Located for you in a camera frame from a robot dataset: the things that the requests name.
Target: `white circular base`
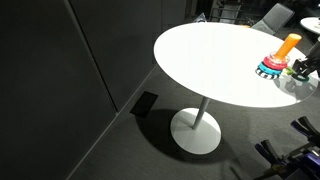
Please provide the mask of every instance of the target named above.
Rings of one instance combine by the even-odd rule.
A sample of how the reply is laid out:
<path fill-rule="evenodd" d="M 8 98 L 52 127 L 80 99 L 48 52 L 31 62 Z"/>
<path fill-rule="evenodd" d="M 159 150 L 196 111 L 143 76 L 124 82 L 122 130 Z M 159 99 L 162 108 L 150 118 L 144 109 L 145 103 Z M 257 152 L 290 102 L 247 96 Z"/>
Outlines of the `white circular base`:
<path fill-rule="evenodd" d="M 171 121 L 171 134 L 182 149 L 193 154 L 207 154 L 218 147 L 221 131 L 217 121 L 207 112 L 197 129 L 192 129 L 198 111 L 187 108 L 175 114 Z"/>

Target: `gray carpet floor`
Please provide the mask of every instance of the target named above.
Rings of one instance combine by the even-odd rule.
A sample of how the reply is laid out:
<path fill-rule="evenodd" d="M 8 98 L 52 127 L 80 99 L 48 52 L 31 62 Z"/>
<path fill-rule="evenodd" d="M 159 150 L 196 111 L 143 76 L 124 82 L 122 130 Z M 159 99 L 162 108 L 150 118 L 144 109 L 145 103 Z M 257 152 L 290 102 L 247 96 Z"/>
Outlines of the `gray carpet floor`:
<path fill-rule="evenodd" d="M 285 38 L 291 32 L 303 35 L 296 27 L 283 29 L 277 36 Z M 307 54 L 311 46 L 303 37 L 297 48 Z M 140 118 L 130 110 L 144 91 L 159 96 L 148 116 Z M 211 100 L 206 111 L 220 125 L 221 143 L 209 154 L 192 155 L 175 144 L 169 125 L 179 110 L 198 108 L 202 97 L 177 84 L 156 66 L 70 179 L 250 180 L 269 168 L 254 149 L 256 143 L 269 139 L 279 154 L 307 143 L 290 126 L 301 116 L 307 116 L 320 130 L 319 99 L 318 88 L 307 100 L 280 108 L 248 108 Z"/>

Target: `table pedestal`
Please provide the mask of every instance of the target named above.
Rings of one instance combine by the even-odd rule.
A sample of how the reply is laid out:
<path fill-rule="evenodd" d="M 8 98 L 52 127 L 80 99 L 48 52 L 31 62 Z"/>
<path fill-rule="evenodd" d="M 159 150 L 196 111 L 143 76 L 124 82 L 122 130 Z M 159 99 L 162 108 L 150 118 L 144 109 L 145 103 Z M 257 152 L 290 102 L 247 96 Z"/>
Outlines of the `table pedestal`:
<path fill-rule="evenodd" d="M 182 149 L 193 154 L 210 153 L 218 147 L 221 139 L 221 131 L 217 121 L 210 114 L 204 112 L 208 102 L 207 98 L 203 98 L 200 110 L 196 108 L 183 109 L 175 114 L 171 121 L 173 139 Z M 196 117 L 199 121 L 194 127 Z"/>

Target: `white round table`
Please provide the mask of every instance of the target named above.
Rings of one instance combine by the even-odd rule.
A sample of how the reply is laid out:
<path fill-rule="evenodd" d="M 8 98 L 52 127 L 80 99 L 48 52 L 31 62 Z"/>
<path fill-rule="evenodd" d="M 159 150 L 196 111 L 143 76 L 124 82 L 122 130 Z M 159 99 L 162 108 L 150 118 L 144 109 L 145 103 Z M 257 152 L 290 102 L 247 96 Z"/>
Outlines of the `white round table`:
<path fill-rule="evenodd" d="M 307 17 L 300 21 L 300 24 L 305 29 L 320 35 L 320 20 L 319 17 Z"/>
<path fill-rule="evenodd" d="M 171 121 L 177 144 L 193 154 L 213 151 L 221 139 L 218 123 L 205 109 L 210 99 L 247 107 L 288 106 L 309 97 L 318 86 L 316 72 L 302 83 L 289 76 L 267 80 L 255 73 L 283 41 L 266 33 L 223 23 L 192 23 L 164 32 L 154 55 L 164 72 L 203 96 L 200 109 L 179 111 Z M 296 48 L 291 63 L 305 55 Z"/>

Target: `black object on floor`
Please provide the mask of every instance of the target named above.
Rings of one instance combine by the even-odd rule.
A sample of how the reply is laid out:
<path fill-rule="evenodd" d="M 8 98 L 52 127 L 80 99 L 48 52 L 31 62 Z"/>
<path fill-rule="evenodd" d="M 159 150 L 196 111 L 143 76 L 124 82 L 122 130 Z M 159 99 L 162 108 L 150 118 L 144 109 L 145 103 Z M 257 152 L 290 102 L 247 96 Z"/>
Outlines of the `black object on floor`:
<path fill-rule="evenodd" d="M 130 113 L 145 118 L 153 104 L 156 102 L 157 98 L 158 95 L 156 94 L 147 91 L 143 92 L 141 97 L 131 109 Z"/>

